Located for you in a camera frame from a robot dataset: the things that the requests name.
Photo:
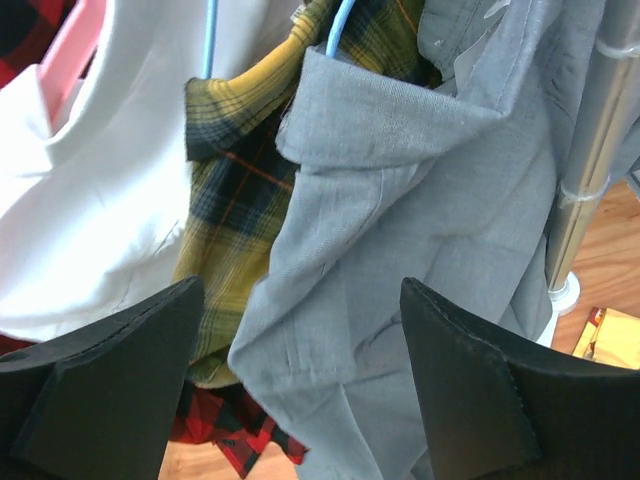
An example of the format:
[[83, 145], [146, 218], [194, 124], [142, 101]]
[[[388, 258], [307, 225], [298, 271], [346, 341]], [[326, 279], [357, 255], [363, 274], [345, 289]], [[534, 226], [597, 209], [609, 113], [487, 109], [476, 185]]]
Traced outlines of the blue wire hanger of grey shirt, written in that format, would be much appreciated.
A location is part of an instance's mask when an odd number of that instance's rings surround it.
[[325, 55], [327, 57], [330, 57], [330, 58], [336, 57], [342, 32], [344, 30], [347, 19], [349, 17], [349, 14], [354, 4], [355, 4], [355, 0], [341, 1], [339, 8], [334, 16], [334, 19], [327, 37], [326, 48], [325, 48]]

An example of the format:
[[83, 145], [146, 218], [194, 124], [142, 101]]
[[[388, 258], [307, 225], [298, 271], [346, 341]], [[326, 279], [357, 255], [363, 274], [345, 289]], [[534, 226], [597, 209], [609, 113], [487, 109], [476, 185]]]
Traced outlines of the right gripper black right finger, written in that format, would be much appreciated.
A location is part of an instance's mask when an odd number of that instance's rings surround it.
[[538, 345], [414, 278], [401, 317], [438, 479], [635, 479], [639, 375]]

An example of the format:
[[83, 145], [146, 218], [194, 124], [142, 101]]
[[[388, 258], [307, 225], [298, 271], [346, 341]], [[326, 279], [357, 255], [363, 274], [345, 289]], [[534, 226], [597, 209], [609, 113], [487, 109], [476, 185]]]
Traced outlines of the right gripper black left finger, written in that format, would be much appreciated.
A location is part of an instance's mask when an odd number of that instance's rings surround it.
[[189, 277], [2, 356], [2, 478], [157, 478], [203, 302]]

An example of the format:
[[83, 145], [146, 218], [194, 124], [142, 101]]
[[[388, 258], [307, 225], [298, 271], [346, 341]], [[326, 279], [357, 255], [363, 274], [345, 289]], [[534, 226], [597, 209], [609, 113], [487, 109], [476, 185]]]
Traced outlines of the grey button-up shirt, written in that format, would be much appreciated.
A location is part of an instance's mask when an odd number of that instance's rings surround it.
[[605, 5], [358, 1], [305, 52], [276, 138], [296, 165], [229, 363], [307, 447], [301, 479], [426, 457], [400, 316], [414, 277], [538, 339], [554, 203]]

